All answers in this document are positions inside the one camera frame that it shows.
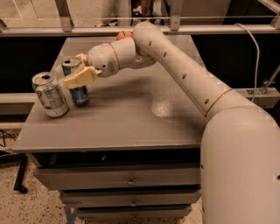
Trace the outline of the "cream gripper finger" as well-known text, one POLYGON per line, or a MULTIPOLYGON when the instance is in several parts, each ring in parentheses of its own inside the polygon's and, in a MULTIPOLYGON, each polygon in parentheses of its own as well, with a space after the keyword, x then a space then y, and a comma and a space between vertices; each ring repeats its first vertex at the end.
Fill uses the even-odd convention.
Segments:
POLYGON ((86 67, 88 66, 88 59, 86 54, 79 53, 76 55, 76 58, 78 58, 86 67))
POLYGON ((95 69, 93 66, 86 66, 78 73, 68 75, 64 79, 64 85, 67 89, 80 88, 95 81, 98 74, 102 71, 95 69))

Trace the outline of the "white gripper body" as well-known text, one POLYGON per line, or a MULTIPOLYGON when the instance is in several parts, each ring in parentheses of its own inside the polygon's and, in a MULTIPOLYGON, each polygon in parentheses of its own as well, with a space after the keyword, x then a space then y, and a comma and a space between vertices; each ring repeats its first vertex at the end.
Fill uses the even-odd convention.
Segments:
POLYGON ((94 46, 87 53, 87 63, 93 66, 99 77, 107 78, 119 71, 116 53, 111 44, 94 46))

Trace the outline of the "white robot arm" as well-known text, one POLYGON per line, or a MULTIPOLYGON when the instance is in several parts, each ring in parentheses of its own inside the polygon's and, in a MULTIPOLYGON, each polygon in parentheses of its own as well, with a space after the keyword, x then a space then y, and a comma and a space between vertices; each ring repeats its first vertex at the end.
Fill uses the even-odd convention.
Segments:
POLYGON ((159 62, 207 119, 201 139, 203 224, 280 224, 280 128, 273 117, 179 50, 152 23, 99 45, 64 79, 77 88, 117 69, 159 62))

